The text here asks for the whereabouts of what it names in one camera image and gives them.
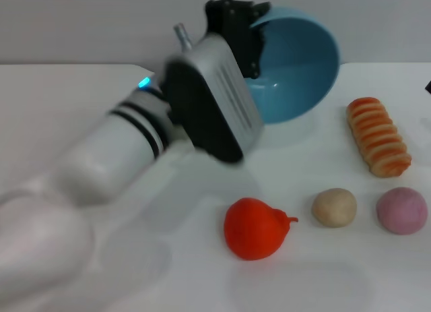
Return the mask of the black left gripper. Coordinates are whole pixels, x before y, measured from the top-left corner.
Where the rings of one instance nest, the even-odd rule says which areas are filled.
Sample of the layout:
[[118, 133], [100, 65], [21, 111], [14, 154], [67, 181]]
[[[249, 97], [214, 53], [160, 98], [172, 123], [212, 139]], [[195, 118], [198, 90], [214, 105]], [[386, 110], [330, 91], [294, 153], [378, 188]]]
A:
[[207, 33], [218, 34], [228, 43], [245, 78], [257, 79], [261, 74], [263, 25], [251, 26], [270, 9], [270, 2], [210, 0], [205, 4]]

